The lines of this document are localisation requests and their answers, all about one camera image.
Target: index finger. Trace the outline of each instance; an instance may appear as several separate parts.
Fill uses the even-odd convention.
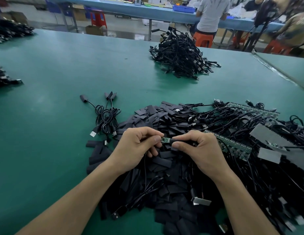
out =
[[[205,133],[202,133],[199,130],[190,130],[186,134],[182,134],[182,135],[173,137],[173,139],[184,140],[184,141],[192,140],[192,141],[201,143],[203,141],[204,135],[205,135]]]
[[[160,131],[157,131],[155,129],[152,129],[150,127],[139,127],[136,128],[137,132],[140,134],[138,137],[141,139],[143,136],[154,136],[154,135],[159,135],[161,137],[164,137],[164,134],[161,133]]]

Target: green table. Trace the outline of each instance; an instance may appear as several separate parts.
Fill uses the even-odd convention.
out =
[[[304,58],[264,53],[258,55],[304,88]]]
[[[281,119],[296,114],[304,120],[304,90],[250,53],[203,48],[222,67],[195,81],[165,75],[148,52],[156,44],[48,30],[0,44],[1,65],[24,82],[0,89],[0,234],[17,232],[86,176],[92,149],[85,144],[93,139],[96,115],[80,94],[103,105],[104,92],[117,92],[120,122],[161,101],[209,104],[214,98],[263,102]],[[117,221],[100,221],[96,210],[84,234],[154,235],[161,225],[150,209]]]

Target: hand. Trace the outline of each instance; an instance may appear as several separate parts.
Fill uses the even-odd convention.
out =
[[[173,137],[173,139],[198,142],[197,147],[185,142],[174,142],[172,146],[188,154],[198,168],[213,181],[231,171],[214,134],[190,130],[186,134]]]
[[[112,161],[120,174],[137,166],[143,155],[157,156],[155,146],[162,146],[161,137],[164,134],[150,127],[128,128],[120,139],[108,160]]]

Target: person in white t-shirt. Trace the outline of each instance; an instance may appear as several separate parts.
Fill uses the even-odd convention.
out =
[[[215,37],[219,20],[225,20],[230,8],[230,0],[201,0],[196,12],[200,22],[190,28],[190,34],[195,32],[213,35]]]

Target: white t-shirt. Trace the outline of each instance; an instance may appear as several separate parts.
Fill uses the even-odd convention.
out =
[[[230,0],[201,0],[198,11],[202,12],[197,29],[202,32],[217,31],[219,19],[230,8]]]

